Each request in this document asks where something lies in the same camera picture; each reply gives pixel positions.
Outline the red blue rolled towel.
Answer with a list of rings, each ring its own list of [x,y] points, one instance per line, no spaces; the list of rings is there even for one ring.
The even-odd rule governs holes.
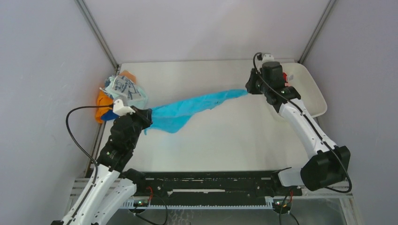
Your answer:
[[[287,74],[285,72],[283,72],[283,80],[285,83],[288,83],[288,77]]]

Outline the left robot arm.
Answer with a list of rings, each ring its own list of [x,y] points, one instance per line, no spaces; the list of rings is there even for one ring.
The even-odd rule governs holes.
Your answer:
[[[133,156],[142,130],[152,125],[152,109],[134,106],[113,107],[118,115],[99,157],[90,160],[94,171],[78,200],[61,220],[53,225],[105,225],[132,195],[142,195],[147,183],[132,178],[135,171],[124,171]]]

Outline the bright blue towel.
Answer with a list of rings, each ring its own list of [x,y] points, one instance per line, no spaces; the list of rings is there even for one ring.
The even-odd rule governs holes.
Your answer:
[[[150,129],[174,134],[183,128],[193,115],[205,110],[212,110],[226,100],[239,98],[247,94],[246,90],[232,89],[154,107],[152,108],[153,123],[144,130],[144,134],[146,135]]]

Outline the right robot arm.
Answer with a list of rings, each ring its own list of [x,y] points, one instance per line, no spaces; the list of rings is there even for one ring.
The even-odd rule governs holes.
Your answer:
[[[271,182],[272,191],[284,195],[293,186],[304,186],[310,191],[321,188],[334,191],[331,185],[347,180],[345,193],[349,193],[352,189],[348,174],[349,149],[338,146],[322,131],[306,109],[299,92],[287,85],[280,62],[264,62],[261,68],[254,66],[245,87],[250,94],[264,95],[278,115],[287,120],[309,158],[301,168],[277,171]]]

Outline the white plastic tray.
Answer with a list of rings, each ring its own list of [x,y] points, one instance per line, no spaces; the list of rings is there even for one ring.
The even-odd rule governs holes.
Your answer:
[[[327,111],[327,103],[315,80],[307,68],[299,63],[281,63],[283,72],[287,74],[288,82],[294,87],[310,115],[313,118]]]

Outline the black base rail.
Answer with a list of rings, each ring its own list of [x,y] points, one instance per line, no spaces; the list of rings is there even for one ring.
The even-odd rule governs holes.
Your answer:
[[[264,206],[269,197],[284,197],[298,188],[274,182],[275,171],[139,172],[129,169],[120,178],[137,185],[136,196],[151,196],[151,205],[168,207]]]

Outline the mint green towel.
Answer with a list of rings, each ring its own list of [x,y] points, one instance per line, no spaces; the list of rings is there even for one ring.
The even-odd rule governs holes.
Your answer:
[[[107,78],[106,81],[105,81],[105,87],[108,84],[109,84],[109,78]],[[137,89],[139,91],[139,94],[137,94],[132,100],[128,100],[126,97],[124,97],[124,98],[126,98],[128,106],[135,106],[138,109],[144,109],[145,106],[146,106],[147,100],[148,100],[147,94],[145,93],[145,91],[139,85],[135,84],[135,86],[137,87]]]

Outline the dark blue towel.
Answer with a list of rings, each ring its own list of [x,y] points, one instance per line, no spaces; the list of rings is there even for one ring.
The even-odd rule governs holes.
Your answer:
[[[109,121],[118,118],[119,116],[115,114],[112,110],[108,110],[106,113],[100,116],[102,121]]]

